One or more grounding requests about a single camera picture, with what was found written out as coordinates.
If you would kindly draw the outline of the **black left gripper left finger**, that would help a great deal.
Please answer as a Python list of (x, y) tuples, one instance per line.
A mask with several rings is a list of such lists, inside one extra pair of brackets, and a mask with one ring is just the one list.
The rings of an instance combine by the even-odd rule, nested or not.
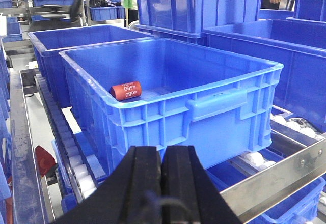
[(160, 155), (132, 146), (109, 177), (55, 223), (161, 223)]

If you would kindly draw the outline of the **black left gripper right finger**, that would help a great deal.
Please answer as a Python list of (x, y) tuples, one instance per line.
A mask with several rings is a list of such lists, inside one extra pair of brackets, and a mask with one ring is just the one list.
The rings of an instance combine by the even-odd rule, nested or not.
[(193, 146), (167, 147), (161, 187), (163, 223), (241, 223), (203, 169)]

